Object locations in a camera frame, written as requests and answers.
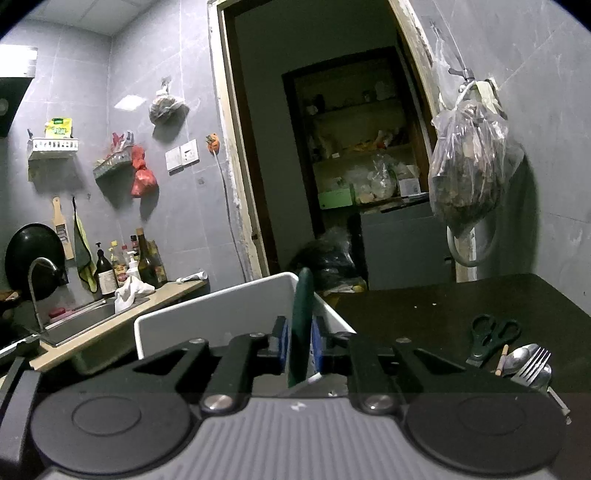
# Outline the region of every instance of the yellow package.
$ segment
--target yellow package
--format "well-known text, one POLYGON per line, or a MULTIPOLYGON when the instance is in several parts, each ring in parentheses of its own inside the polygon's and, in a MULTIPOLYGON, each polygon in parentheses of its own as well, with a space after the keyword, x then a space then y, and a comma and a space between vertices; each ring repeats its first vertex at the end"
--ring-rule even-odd
POLYGON ((45 138, 70 138, 71 136, 71 118, 52 118, 45 124, 45 138))

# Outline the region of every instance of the wooden countertop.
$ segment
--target wooden countertop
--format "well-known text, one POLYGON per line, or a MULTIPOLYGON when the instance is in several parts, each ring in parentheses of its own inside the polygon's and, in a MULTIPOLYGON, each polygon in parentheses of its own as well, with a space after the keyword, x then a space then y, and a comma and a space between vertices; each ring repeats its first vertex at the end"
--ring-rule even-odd
POLYGON ((123 324, 133 322, 137 317, 144 313, 153 312, 154 310, 163 308, 204 285, 206 285, 206 282, 202 280, 186 282, 180 285, 174 282, 169 282, 152 293, 152 295, 148 296, 148 301, 127 310, 127 312, 117 315, 105 323, 97 325, 88 332, 73 338, 63 345, 53 347, 42 341, 40 346, 46 352, 33 360, 30 360, 30 364, 35 370, 49 370, 65 360, 68 360, 81 350, 84 350, 84 348, 89 345, 99 341, 102 337, 113 332, 123 324))

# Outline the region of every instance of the gray cabinet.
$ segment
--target gray cabinet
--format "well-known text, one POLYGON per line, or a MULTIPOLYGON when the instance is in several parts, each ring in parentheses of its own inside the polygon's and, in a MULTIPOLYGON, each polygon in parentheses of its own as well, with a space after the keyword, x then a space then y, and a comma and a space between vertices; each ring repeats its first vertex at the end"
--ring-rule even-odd
POLYGON ((370 290, 454 281, 446 227, 429 202, 361 214, 370 290))

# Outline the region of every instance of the white hose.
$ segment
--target white hose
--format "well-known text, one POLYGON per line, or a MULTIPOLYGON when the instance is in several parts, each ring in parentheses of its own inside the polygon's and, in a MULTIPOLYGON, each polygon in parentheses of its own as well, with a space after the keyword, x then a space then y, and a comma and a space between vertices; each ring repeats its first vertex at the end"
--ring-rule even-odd
POLYGON ((463 267, 471 268, 480 265, 482 262, 484 262, 484 260, 490 257, 491 253, 493 253, 497 243, 499 242, 499 226, 499 212, 497 212, 495 215, 495 233, 492 236, 491 243, 489 243, 483 253, 478 254, 478 258, 474 260, 466 260, 459 254, 456 248, 456 238, 453 236, 453 233, 449 227, 447 227, 447 246, 449 247, 449 251, 452 254, 453 259, 463 267))

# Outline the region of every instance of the countertop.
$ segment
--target countertop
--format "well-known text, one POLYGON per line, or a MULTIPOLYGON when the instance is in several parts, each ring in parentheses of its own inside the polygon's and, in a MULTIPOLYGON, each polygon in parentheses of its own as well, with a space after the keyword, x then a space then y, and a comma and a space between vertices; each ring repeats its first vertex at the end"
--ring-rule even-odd
POLYGON ((93 329, 73 338, 69 342, 58 347, 53 347, 42 341, 40 346, 45 350, 45 353, 30 360, 30 364, 35 370, 49 370, 65 360, 68 360, 81 350, 84 350, 84 348, 99 341, 102 337, 113 332, 123 324, 133 322, 140 315, 163 308, 204 285, 206 285, 206 282, 202 280, 186 282, 180 285, 174 282, 169 282, 152 293, 152 295, 149 295, 148 301, 117 315, 105 323, 97 325, 93 329))
MULTIPOLYGON (((510 350, 538 343, 550 350, 552 387, 571 409, 563 450, 551 469, 558 478, 591 478, 591 318, 534 274, 400 290, 338 294, 335 310, 376 343, 409 337, 417 346, 464 363, 470 323, 481 313, 513 318, 522 333, 510 350)), ((493 370, 497 352, 482 368, 493 370)))

